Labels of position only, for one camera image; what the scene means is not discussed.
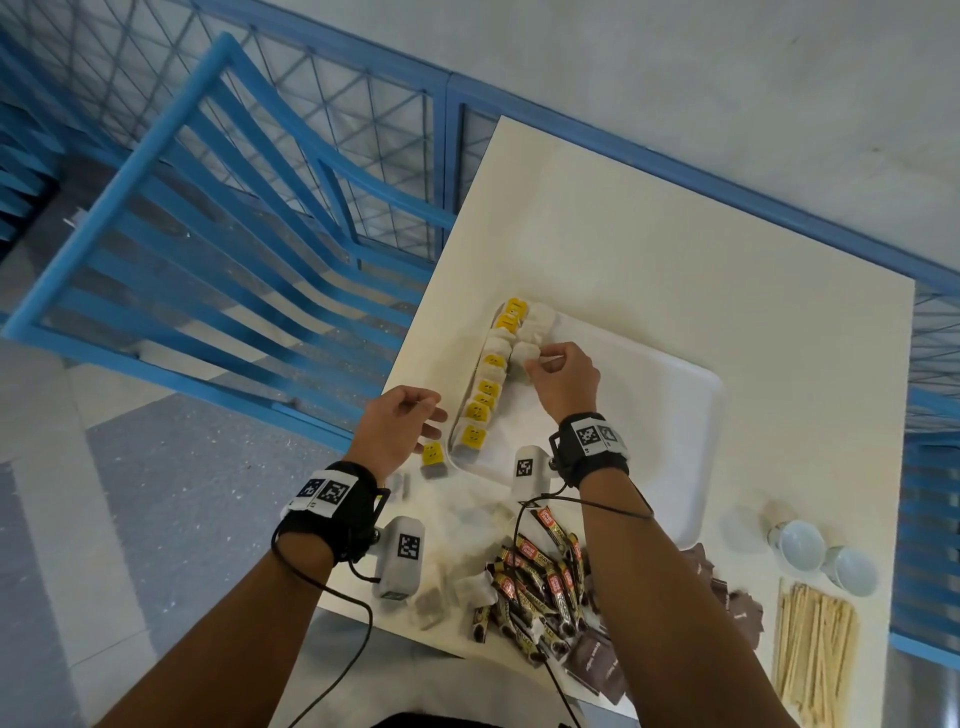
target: wall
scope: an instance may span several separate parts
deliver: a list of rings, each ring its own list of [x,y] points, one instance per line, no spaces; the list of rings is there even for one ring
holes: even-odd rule
[[[960,269],[950,0],[274,0]]]

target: wristband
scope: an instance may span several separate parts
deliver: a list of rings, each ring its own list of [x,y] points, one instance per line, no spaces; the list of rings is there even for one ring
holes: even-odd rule
[[[359,561],[373,543],[373,526],[389,495],[369,470],[341,460],[310,476],[283,509],[277,533],[313,534],[330,546],[337,563]]]
[[[583,479],[594,471],[616,468],[629,475],[630,453],[603,415],[581,412],[565,417],[557,432],[550,436],[553,464],[564,483],[580,488]]]

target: gray floor tile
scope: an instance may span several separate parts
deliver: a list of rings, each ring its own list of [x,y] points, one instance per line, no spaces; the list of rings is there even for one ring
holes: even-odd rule
[[[0,465],[0,713],[11,728],[84,724],[9,464]]]
[[[256,562],[283,504],[338,453],[174,395],[87,432],[157,655]]]

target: white table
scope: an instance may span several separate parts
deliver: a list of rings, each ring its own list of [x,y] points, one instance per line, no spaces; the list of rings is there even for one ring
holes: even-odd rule
[[[913,281],[502,119],[387,387],[430,387],[456,407],[492,313],[512,295],[722,378],[727,403],[702,541],[718,575],[763,605],[757,655],[768,671],[782,572],[763,524],[795,513],[829,541],[873,555],[879,589],[853,600],[862,627],[848,725],[878,726]],[[468,531],[445,509],[502,491],[467,473],[424,481],[417,465],[407,467],[411,498],[388,506],[382,521],[400,513],[424,521],[430,569],[449,561],[454,536]],[[838,593],[822,574],[810,582]],[[331,586],[370,594],[346,569],[334,571]],[[332,597],[323,606],[363,618]],[[462,614],[421,632],[393,604],[374,610],[383,629],[548,684],[545,670],[530,670],[506,640],[470,642]],[[570,694],[610,707],[564,679]],[[614,710],[634,714],[626,699]]]

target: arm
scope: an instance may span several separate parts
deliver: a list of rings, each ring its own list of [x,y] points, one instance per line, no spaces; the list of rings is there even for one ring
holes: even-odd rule
[[[569,343],[541,353],[558,357],[527,367],[547,413],[560,423],[596,411],[600,373],[589,357]],[[580,494],[650,514],[616,469],[588,475]],[[594,586],[640,723],[795,728],[747,641],[660,525],[589,506],[583,513]]]
[[[383,483],[418,437],[436,439],[440,395],[396,387],[371,401],[344,459]],[[319,537],[285,533],[277,546],[292,566],[321,584],[334,567]],[[321,590],[265,554],[98,724],[118,726],[266,726],[290,677]]]

